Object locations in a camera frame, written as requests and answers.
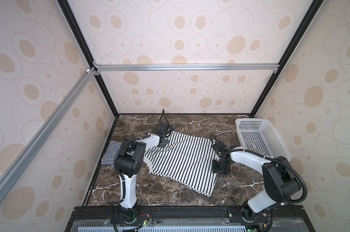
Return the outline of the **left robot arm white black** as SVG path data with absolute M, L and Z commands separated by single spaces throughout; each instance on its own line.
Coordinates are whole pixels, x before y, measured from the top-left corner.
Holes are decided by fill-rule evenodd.
M 121 196 L 117 204 L 118 215 L 132 223 L 137 215 L 136 179 L 143 163 L 145 152 L 154 147 L 164 148 L 169 143 L 173 127 L 159 122 L 155 129 L 137 138 L 125 139 L 117 151 L 114 168 L 120 178 Z

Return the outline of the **blue white striped tank top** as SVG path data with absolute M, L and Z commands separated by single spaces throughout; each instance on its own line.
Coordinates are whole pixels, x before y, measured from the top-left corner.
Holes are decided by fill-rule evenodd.
M 118 150 L 121 147 L 121 142 L 111 140 L 106 152 L 104 153 L 101 164 L 103 165 L 114 165 L 115 157 L 117 155 Z

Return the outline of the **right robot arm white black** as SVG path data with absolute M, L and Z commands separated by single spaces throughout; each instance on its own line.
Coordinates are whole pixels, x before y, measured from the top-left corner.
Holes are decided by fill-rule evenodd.
M 308 195 L 304 179 L 293 169 L 288 159 L 259 154 L 242 147 L 232 147 L 210 136 L 218 159 L 212 161 L 212 172 L 227 175 L 233 163 L 241 163 L 263 175 L 264 189 L 244 202 L 241 215 L 253 222 L 256 215 L 281 203 L 301 203 Z

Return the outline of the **black white striped tank top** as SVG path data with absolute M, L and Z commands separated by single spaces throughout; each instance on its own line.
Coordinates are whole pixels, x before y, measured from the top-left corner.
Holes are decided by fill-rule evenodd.
M 212 141 L 176 131 L 168 140 L 166 147 L 146 151 L 144 162 L 149 171 L 173 179 L 207 197 L 211 196 L 218 176 L 212 171 L 212 161 L 218 159 L 212 149 Z

